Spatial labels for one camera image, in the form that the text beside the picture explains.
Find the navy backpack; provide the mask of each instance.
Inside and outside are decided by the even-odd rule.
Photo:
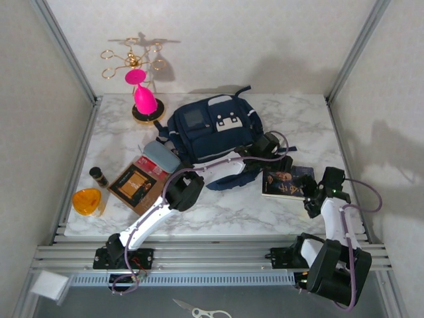
[[[168,127],[162,127],[157,121],[154,123],[161,137],[158,141],[172,141],[176,155],[190,164],[212,161],[238,146],[253,144],[264,130],[256,111],[239,97],[249,89],[250,86],[234,95],[217,95],[181,106],[169,118]],[[223,178],[208,188],[242,186],[254,180],[259,170],[249,173],[249,176],[243,173]]]

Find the scissors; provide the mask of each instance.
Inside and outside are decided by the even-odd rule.
[[[194,307],[192,305],[189,305],[188,303],[185,303],[185,302],[183,302],[181,300],[178,300],[178,299],[173,299],[173,300],[181,308],[184,308],[184,309],[188,310],[193,315],[193,317],[195,317],[195,318],[202,318],[202,317],[216,318],[216,317],[214,317],[214,314],[216,314],[216,313],[224,313],[229,318],[232,318],[229,313],[227,313],[226,311],[223,311],[223,310],[206,311],[206,310],[202,310],[200,308],[196,308],[196,307]]]

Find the cable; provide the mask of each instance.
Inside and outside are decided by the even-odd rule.
[[[340,304],[338,304],[337,302],[335,302],[335,305],[340,308],[343,311],[352,311],[353,307],[355,306],[356,303],[356,276],[355,276],[355,269],[354,269],[354,256],[353,256],[353,247],[352,247],[352,241],[350,240],[350,234],[348,232],[348,227],[347,227],[347,221],[346,221],[346,209],[349,207],[352,207],[353,209],[357,209],[359,211],[363,211],[363,212],[368,212],[368,213],[375,213],[375,212],[379,212],[379,210],[381,210],[382,206],[383,206],[383,199],[382,196],[378,193],[378,191],[372,187],[369,184],[366,184],[365,182],[359,181],[359,180],[355,180],[355,179],[345,179],[347,181],[350,182],[356,182],[358,184],[362,184],[363,186],[366,186],[368,189],[371,189],[378,198],[378,206],[376,209],[370,210],[370,209],[365,209],[363,207],[360,207],[359,205],[355,205],[355,204],[346,204],[342,206],[342,211],[341,211],[341,217],[342,217],[342,224],[343,224],[343,231],[344,231],[344,235],[346,237],[346,241],[347,241],[347,247],[348,247],[348,253],[349,253],[349,269],[350,269],[350,304],[348,307],[344,308],[341,307]]]
[[[224,160],[218,161],[218,162],[216,162],[214,164],[210,164],[210,165],[205,166],[205,167],[202,167],[202,168],[184,168],[184,169],[178,170],[165,183],[164,189],[162,191],[162,198],[164,200],[166,200],[166,198],[165,198],[166,190],[168,189],[168,186],[170,185],[171,181],[173,179],[175,179],[176,177],[178,177],[180,174],[183,174],[185,172],[205,171],[206,169],[209,169],[209,168],[218,166],[220,164],[229,163],[229,162],[232,162],[232,161],[243,161],[243,160],[257,160],[257,161],[264,161],[264,162],[280,161],[282,158],[284,158],[285,156],[287,156],[287,153],[289,152],[289,142],[287,141],[286,136],[284,136],[282,133],[280,133],[278,131],[270,131],[270,133],[278,134],[278,135],[280,135],[284,139],[284,143],[286,145],[286,150],[284,151],[284,153],[281,156],[279,156],[277,158],[273,158],[273,159],[265,159],[265,158],[253,157],[253,156],[238,157],[238,158],[229,158],[229,159],[224,159]]]
[[[138,266],[138,268],[140,268],[140,270],[138,271],[138,275],[140,275],[141,271],[143,271],[144,275],[147,276],[147,271],[143,268],[143,266],[141,266],[140,259],[138,257],[133,257],[132,261]]]
[[[270,131],[270,133],[274,133],[274,134],[278,134],[279,136],[281,136],[284,139],[284,144],[286,146],[286,151],[279,157],[277,158],[273,158],[273,159],[266,159],[266,158],[261,158],[261,157],[253,157],[253,156],[246,156],[246,157],[237,157],[237,158],[229,158],[229,159],[224,159],[218,162],[215,162],[213,164],[210,164],[208,166],[202,167],[202,168],[184,168],[181,170],[178,170],[176,173],[172,174],[170,176],[170,178],[167,180],[167,182],[165,183],[164,189],[162,191],[162,202],[161,204],[157,205],[154,209],[152,209],[149,213],[146,214],[146,217],[144,217],[143,219],[141,219],[135,226],[134,230],[132,230],[131,234],[128,237],[128,241],[125,245],[125,249],[124,249],[124,259],[125,259],[125,264],[127,265],[127,268],[130,270],[131,274],[123,274],[122,276],[119,276],[112,285],[112,293],[117,292],[115,287],[116,287],[116,283],[119,282],[120,280],[123,280],[124,278],[127,277],[135,277],[136,278],[136,282],[127,290],[125,291],[120,291],[119,295],[125,295],[127,293],[131,293],[134,290],[136,290],[138,288],[138,276],[136,275],[136,273],[134,272],[132,266],[130,265],[130,262],[128,260],[128,249],[129,249],[129,244],[131,239],[133,238],[134,233],[137,232],[138,228],[143,224],[143,222],[145,220],[147,220],[149,218],[149,216],[151,216],[156,210],[162,208],[164,206],[164,203],[166,202],[166,191],[168,190],[168,187],[170,186],[170,183],[173,179],[175,179],[176,177],[178,177],[180,174],[186,173],[186,172],[196,172],[196,171],[205,171],[209,168],[218,166],[220,164],[227,164],[229,162],[232,161],[242,161],[242,160],[257,160],[257,161],[264,161],[264,162],[275,162],[275,161],[279,161],[282,158],[284,158],[285,156],[287,156],[287,153],[289,152],[289,142],[286,138],[286,136],[284,136],[282,133],[278,132],[278,131]]]

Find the book cover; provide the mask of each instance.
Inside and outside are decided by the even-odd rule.
[[[304,174],[308,174],[315,179],[313,168],[311,167],[292,166],[290,173],[264,169],[262,195],[303,200],[302,192],[293,184],[292,180]]]
[[[143,215],[162,194],[165,181],[160,174],[130,164],[108,190],[138,215]]]

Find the marble table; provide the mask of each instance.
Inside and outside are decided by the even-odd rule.
[[[166,125],[176,108],[210,94],[158,94],[166,107]],[[327,106],[322,95],[248,94],[245,98],[258,112],[264,130],[284,133],[297,152],[290,152],[294,164],[312,166],[320,180],[326,166],[344,169]],[[79,179],[78,190],[95,187],[89,169],[98,166],[113,181],[123,169],[142,154],[142,149],[157,136],[154,126],[141,125],[131,115],[131,94],[106,94],[96,118]],[[298,200],[261,196],[262,174],[244,186],[226,191],[204,188],[191,209],[168,219],[152,236],[262,236],[293,235],[307,232],[325,233],[322,217],[310,219]],[[345,182],[345,191],[352,193]],[[106,197],[101,217],[84,217],[72,208],[64,235],[67,237],[108,237],[127,228],[137,220],[114,195]],[[364,233],[358,213],[353,215],[355,233]]]

